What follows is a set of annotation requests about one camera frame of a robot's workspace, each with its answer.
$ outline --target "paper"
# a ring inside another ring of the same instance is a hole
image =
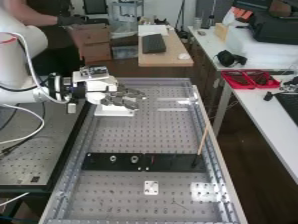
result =
[[[161,34],[162,36],[169,36],[169,32],[165,25],[140,25],[138,26],[138,36],[144,37],[152,34]]]

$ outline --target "red tray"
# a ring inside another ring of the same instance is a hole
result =
[[[262,70],[246,70],[243,75],[247,76],[257,88],[279,88],[281,83],[271,77],[271,75]]]
[[[222,78],[230,84],[233,89],[254,89],[255,85],[247,75],[242,71],[225,70],[221,72]]]

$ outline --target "keyboard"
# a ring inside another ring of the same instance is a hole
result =
[[[166,51],[165,41],[161,34],[154,34],[142,37],[142,53],[153,54]]]
[[[275,94],[275,97],[298,126],[298,94]]]

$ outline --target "cardboard box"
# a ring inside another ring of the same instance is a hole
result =
[[[85,45],[82,48],[82,56],[85,57],[85,61],[110,60],[109,43]]]
[[[226,35],[227,35],[229,27],[225,26],[222,23],[215,24],[215,30],[214,33],[219,37],[219,39],[225,42],[226,41]]]
[[[69,30],[85,62],[110,60],[110,32],[105,24],[77,25]]]

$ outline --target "thin stick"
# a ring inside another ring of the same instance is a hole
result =
[[[202,140],[201,140],[199,147],[198,147],[198,153],[197,153],[198,156],[202,154],[202,147],[203,147],[205,139],[207,137],[207,126],[209,125],[206,125],[206,127],[205,127],[205,131],[203,131],[203,135],[202,135]]]

